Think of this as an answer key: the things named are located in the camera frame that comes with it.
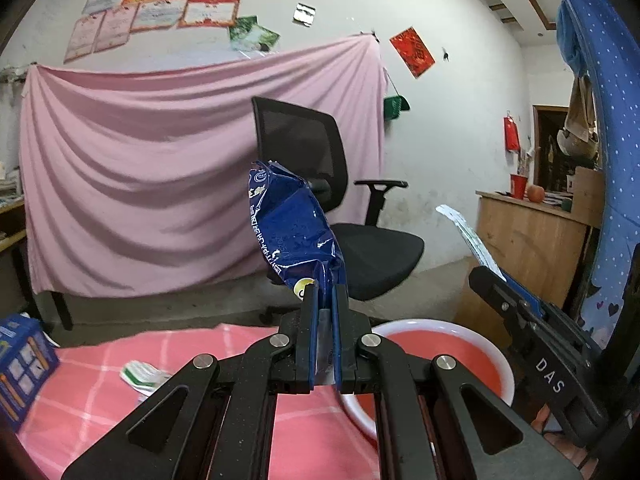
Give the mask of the white foil wrapper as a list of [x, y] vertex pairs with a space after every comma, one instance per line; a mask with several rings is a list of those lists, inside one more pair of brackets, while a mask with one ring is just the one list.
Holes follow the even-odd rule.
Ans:
[[466, 222], [462, 214], [446, 204], [437, 206], [436, 211], [450, 220], [456, 226], [462, 238], [464, 239], [465, 244], [468, 245], [471, 254], [475, 257], [478, 263], [481, 266], [486, 266], [486, 268], [494, 272], [498, 276], [498, 278], [501, 278], [505, 282], [506, 277], [500, 270], [498, 264], [496, 263], [496, 260], [490, 254], [489, 250], [480, 239], [477, 232], [475, 232], [472, 226], [470, 226], [469, 223]]

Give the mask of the blue snack wrapper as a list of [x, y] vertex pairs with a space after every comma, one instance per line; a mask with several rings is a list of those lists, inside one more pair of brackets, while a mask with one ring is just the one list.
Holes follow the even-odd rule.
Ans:
[[346, 285], [343, 254], [326, 215], [310, 185], [277, 162], [255, 162], [248, 174], [250, 226], [259, 249], [294, 296], [310, 305], [302, 330], [303, 366], [308, 385], [314, 387], [319, 371], [321, 313], [331, 322], [338, 290]]

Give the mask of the wooden cabinet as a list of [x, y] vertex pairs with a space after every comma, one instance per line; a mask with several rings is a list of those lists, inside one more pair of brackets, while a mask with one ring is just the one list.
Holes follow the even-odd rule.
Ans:
[[577, 318], [598, 246], [604, 190], [602, 172], [578, 167], [569, 212], [478, 191], [476, 232], [501, 270]]

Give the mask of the pink checkered tablecloth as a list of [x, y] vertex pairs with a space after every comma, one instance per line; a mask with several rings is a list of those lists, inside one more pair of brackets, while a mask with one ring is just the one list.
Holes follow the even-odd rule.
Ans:
[[50, 479], [375, 479], [378, 453], [294, 340], [221, 325], [63, 349], [18, 432]]

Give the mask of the red and white basin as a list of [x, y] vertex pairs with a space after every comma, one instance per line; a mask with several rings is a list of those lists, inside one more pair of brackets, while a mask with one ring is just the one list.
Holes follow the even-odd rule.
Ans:
[[444, 370], [454, 363], [464, 365], [504, 403], [512, 404], [515, 380], [508, 360], [474, 330], [431, 318], [408, 318], [375, 326], [372, 332], [399, 344], [407, 354], [436, 360]]

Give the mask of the green white crumpled wrapper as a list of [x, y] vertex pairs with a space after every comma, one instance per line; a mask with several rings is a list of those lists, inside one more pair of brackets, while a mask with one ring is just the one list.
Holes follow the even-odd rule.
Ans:
[[120, 379], [139, 393], [144, 401], [171, 378], [171, 374], [140, 361], [126, 363], [119, 373]]

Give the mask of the orange fruit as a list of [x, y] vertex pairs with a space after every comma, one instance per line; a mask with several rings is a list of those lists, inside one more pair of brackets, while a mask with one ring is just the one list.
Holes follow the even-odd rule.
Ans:
[[527, 199], [534, 204], [541, 204], [546, 197], [546, 191], [539, 185], [529, 185], [526, 190]]

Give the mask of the red paper cup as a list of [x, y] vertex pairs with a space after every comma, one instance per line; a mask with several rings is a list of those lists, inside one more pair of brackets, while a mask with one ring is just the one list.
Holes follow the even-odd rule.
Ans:
[[510, 175], [510, 195], [516, 200], [522, 200], [526, 193], [528, 177], [520, 174]]

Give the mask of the red hanging bag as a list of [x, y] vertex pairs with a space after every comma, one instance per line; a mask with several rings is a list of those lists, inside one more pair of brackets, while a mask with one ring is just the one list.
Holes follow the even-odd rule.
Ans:
[[504, 146], [507, 152], [518, 152], [521, 149], [518, 125], [510, 114], [503, 117]]

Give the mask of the blue cardboard box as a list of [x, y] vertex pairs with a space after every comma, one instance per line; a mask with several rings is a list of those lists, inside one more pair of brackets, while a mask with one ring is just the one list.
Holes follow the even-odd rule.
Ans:
[[60, 361], [34, 318], [11, 314], [2, 318], [0, 332], [1, 413], [17, 432]]

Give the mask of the pink hanging sheet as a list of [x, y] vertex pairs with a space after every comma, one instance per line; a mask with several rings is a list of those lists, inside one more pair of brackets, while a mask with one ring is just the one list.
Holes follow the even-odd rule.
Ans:
[[32, 288], [132, 298], [258, 271], [253, 96], [336, 120], [349, 188], [333, 219], [361, 222], [359, 181], [384, 165], [385, 90], [369, 35], [153, 73], [32, 66], [20, 127]]

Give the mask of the black office chair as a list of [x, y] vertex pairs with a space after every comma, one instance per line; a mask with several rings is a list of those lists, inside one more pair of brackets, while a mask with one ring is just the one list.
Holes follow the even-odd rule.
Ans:
[[[305, 179], [325, 212], [341, 206], [348, 186], [348, 166], [335, 119], [311, 108], [254, 96], [252, 107], [257, 154], [262, 162], [278, 162]], [[378, 217], [385, 195], [406, 188], [401, 180], [364, 179], [369, 189], [363, 224], [334, 223], [332, 231], [346, 262], [349, 297], [370, 301], [404, 282], [418, 265], [424, 241], [414, 234], [381, 228]]]

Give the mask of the blue polka dot curtain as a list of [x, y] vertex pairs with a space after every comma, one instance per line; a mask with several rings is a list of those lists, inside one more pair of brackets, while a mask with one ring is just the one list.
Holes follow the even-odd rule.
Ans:
[[639, 45], [608, 0], [564, 0], [593, 84], [603, 151], [604, 207], [582, 329], [604, 348], [624, 307], [639, 244]]

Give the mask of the red framed certificate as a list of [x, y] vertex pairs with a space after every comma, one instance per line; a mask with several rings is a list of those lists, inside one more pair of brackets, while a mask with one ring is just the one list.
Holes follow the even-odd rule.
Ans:
[[179, 28], [230, 27], [235, 24], [241, 0], [188, 0]]

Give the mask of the wooden wall shelf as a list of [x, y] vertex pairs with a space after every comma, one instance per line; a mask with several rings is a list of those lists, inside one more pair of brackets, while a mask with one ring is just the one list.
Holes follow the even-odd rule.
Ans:
[[23, 197], [1, 203], [0, 232], [2, 254], [26, 237], [26, 211]]

